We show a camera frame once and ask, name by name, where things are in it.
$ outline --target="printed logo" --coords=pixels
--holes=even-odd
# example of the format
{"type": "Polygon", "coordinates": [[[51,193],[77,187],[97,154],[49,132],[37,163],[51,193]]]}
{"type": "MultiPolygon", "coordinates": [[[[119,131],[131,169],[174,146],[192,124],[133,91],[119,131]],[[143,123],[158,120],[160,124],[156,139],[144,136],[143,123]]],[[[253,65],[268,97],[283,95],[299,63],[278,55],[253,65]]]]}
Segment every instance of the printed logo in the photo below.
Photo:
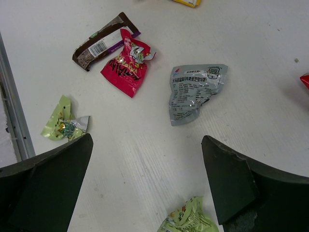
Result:
{"type": "Polygon", "coordinates": [[[94,34],[91,35],[90,37],[91,37],[91,38],[94,38],[94,37],[96,37],[97,35],[98,35],[98,32],[94,33],[94,34]]]}
{"type": "Polygon", "coordinates": [[[212,80],[217,80],[221,78],[220,67],[210,67],[207,72],[207,77],[212,80]]]}
{"type": "Polygon", "coordinates": [[[139,80],[139,78],[134,74],[134,72],[130,71],[129,67],[119,63],[117,57],[115,59],[111,59],[108,64],[112,68],[112,71],[114,71],[118,76],[127,76],[129,78],[132,78],[134,81],[139,80]]]}
{"type": "Polygon", "coordinates": [[[177,76],[177,75],[179,74],[179,72],[180,72],[180,69],[177,69],[177,70],[174,72],[173,77],[177,76]]]}

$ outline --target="white floor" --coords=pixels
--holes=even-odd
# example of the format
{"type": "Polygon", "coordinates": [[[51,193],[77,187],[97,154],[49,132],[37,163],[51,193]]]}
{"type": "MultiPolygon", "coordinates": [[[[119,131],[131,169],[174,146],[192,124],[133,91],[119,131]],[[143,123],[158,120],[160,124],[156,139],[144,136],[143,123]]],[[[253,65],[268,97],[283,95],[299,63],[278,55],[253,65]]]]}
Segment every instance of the white floor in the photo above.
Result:
{"type": "Polygon", "coordinates": [[[7,132],[7,115],[0,89],[0,168],[17,163],[11,134],[7,132]]]}
{"type": "Polygon", "coordinates": [[[69,232],[156,231],[194,195],[206,197],[215,219],[206,134],[309,177],[309,91],[299,81],[309,70],[308,0],[202,0],[196,9],[169,0],[2,0],[0,31],[37,154],[61,144],[40,132],[62,94],[77,116],[92,116],[94,150],[69,232]],[[158,50],[134,99],[99,73],[119,51],[90,72],[71,60],[121,11],[158,50]],[[169,73],[196,63],[228,65],[228,82],[198,120],[173,128],[169,73]]]}

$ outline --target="red snack bag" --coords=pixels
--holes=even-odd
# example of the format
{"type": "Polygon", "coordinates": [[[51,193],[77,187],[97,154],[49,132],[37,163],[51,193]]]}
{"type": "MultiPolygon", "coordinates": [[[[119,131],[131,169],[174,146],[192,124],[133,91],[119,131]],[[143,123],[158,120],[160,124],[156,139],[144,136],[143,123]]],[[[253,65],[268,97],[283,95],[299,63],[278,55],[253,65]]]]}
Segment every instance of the red snack bag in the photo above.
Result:
{"type": "Polygon", "coordinates": [[[102,69],[101,74],[114,86],[130,97],[135,93],[144,81],[147,64],[144,60],[152,60],[155,52],[151,52],[150,46],[132,38],[126,29],[120,30],[125,43],[119,56],[111,59],[102,69]]]}
{"type": "Polygon", "coordinates": [[[309,88],[309,73],[303,75],[300,80],[309,88]]]}

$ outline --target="plastic packaging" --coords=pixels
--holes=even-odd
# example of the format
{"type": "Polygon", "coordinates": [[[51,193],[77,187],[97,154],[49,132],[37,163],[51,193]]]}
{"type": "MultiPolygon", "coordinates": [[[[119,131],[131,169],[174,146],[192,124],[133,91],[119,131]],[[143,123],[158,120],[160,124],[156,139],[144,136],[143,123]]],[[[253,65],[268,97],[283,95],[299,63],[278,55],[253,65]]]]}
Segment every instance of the plastic packaging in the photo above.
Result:
{"type": "Polygon", "coordinates": [[[309,73],[303,75],[300,80],[305,84],[307,88],[309,88],[309,73]]]}
{"type": "Polygon", "coordinates": [[[101,74],[114,86],[130,97],[142,85],[147,64],[145,60],[152,60],[156,52],[150,46],[132,38],[126,29],[120,30],[124,41],[124,49],[119,56],[111,59],[102,69],[101,74]]]}
{"type": "Polygon", "coordinates": [[[50,140],[67,137],[69,141],[86,134],[89,116],[75,119],[71,113],[71,100],[62,95],[41,135],[50,140]]]}
{"type": "Polygon", "coordinates": [[[89,71],[92,64],[102,60],[124,45],[120,35],[121,28],[129,30],[133,38],[140,35],[136,26],[122,12],[79,46],[72,59],[83,69],[89,71]]]}
{"type": "Polygon", "coordinates": [[[182,65],[173,68],[169,100],[172,126],[197,119],[200,107],[222,90],[227,69],[224,64],[182,65]]]}
{"type": "Polygon", "coordinates": [[[202,197],[193,197],[185,206],[165,219],[157,232],[219,232],[217,225],[203,213],[202,197]]]}
{"type": "Polygon", "coordinates": [[[196,7],[201,2],[200,0],[173,0],[173,1],[185,4],[190,7],[196,7]]]}

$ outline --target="light green snack bag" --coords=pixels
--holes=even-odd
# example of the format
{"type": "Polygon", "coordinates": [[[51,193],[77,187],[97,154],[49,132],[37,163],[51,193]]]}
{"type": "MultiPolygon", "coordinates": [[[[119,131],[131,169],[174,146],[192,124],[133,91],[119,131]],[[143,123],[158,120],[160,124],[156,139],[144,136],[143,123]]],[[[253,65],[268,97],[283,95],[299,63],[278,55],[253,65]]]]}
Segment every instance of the light green snack bag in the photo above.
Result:
{"type": "Polygon", "coordinates": [[[54,141],[63,137],[71,141],[86,133],[88,120],[89,116],[75,119],[71,114],[71,100],[62,95],[41,135],[54,141]]]}
{"type": "Polygon", "coordinates": [[[203,213],[203,197],[193,197],[182,209],[172,212],[157,232],[219,232],[217,225],[203,213]]]}

